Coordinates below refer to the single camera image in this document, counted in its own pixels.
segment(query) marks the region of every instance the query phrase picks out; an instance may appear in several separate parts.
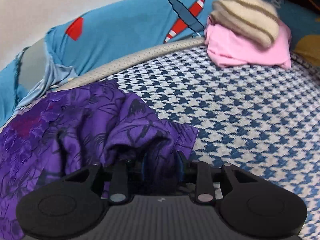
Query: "knit beanie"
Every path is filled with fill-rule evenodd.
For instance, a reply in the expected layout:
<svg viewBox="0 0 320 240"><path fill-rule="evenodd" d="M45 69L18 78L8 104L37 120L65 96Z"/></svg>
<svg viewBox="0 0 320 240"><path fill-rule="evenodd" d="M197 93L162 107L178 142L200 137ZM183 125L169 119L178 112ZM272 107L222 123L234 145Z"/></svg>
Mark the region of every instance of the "knit beanie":
<svg viewBox="0 0 320 240"><path fill-rule="evenodd" d="M211 18L235 33L270 47L279 33L278 15L270 3L263 0L216 0Z"/></svg>

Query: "yellow fabric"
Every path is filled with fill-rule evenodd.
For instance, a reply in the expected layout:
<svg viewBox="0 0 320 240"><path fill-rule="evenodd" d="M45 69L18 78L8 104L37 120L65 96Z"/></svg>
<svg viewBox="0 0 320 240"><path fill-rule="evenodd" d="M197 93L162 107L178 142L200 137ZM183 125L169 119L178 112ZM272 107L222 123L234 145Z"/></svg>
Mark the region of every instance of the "yellow fabric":
<svg viewBox="0 0 320 240"><path fill-rule="evenodd" d="M320 66L320 35L304 36L297 43L294 52L304 57L313 66Z"/></svg>

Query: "purple fabric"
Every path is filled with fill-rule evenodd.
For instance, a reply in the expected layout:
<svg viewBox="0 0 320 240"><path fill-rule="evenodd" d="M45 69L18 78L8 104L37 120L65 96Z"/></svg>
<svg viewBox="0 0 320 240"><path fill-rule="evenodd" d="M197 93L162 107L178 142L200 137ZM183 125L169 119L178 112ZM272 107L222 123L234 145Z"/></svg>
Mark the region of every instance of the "purple fabric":
<svg viewBox="0 0 320 240"><path fill-rule="evenodd" d="M16 116L0 135L0 239L21 239L18 201L28 192L91 163L148 156L153 181L189 158L197 129L158 119L115 81L53 92Z"/></svg>

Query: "folded pink shirt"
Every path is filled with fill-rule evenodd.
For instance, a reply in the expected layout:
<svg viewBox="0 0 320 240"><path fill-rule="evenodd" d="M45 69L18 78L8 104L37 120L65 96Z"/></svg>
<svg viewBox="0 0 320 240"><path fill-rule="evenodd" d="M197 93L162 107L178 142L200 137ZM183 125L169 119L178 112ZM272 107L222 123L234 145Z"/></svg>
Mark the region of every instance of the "folded pink shirt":
<svg viewBox="0 0 320 240"><path fill-rule="evenodd" d="M274 44L264 50L254 41L235 34L220 24L213 24L210 18L204 36L206 37L204 44L208 45L208 55L219 67L257 64L291 68L289 51L291 31L282 21L279 21L279 35Z"/></svg>

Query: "bed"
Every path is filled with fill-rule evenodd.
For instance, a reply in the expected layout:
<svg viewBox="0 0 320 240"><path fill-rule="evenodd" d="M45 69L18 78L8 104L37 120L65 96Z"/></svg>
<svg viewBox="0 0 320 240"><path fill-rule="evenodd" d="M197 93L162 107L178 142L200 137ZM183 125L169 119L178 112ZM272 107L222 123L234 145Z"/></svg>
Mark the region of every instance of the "bed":
<svg viewBox="0 0 320 240"><path fill-rule="evenodd" d="M202 42L190 39L128 55L59 90L116 80L160 119L199 129L191 158L214 166L233 163L301 197L308 217L300 236L318 239L319 70L296 54L287 71L260 65L221 69Z"/></svg>

